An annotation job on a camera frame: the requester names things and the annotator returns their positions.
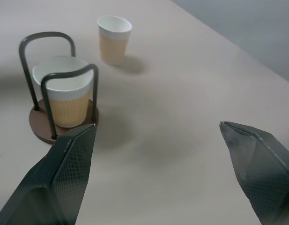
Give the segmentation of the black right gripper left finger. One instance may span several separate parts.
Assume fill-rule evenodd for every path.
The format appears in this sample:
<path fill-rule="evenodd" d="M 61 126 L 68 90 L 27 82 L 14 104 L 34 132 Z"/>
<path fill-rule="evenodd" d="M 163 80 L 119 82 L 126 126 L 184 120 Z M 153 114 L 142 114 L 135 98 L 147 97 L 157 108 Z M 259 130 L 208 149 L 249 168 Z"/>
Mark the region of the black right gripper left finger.
<path fill-rule="evenodd" d="M 75 225 L 89 181 L 95 124 L 59 136 L 0 211 L 0 225 Z"/>

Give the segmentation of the tan and white paper cup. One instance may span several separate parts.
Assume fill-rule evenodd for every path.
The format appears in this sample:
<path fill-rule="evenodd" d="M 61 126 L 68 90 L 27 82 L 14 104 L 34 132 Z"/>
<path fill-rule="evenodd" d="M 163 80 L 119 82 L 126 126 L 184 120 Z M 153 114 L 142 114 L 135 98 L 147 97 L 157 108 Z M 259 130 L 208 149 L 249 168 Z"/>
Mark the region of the tan and white paper cup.
<path fill-rule="evenodd" d="M 97 20 L 101 59 L 111 65 L 121 63 L 125 58 L 132 24 L 121 17 L 105 15 Z"/>
<path fill-rule="evenodd" d="M 51 73 L 72 72 L 86 67 L 88 63 L 72 56 L 54 56 L 43 60 L 32 69 L 37 84 Z M 93 71 L 73 78 L 52 79 L 46 83 L 54 124 L 73 128 L 82 124 L 87 115 Z"/>

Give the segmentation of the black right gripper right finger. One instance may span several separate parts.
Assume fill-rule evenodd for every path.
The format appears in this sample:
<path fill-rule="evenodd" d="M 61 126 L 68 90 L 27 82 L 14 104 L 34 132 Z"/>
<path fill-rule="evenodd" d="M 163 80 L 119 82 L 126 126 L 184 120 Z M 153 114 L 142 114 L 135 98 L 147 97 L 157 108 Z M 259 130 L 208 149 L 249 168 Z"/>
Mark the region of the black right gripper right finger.
<path fill-rule="evenodd" d="M 289 151 L 270 133 L 220 122 L 236 179 L 262 225 L 289 225 Z"/>

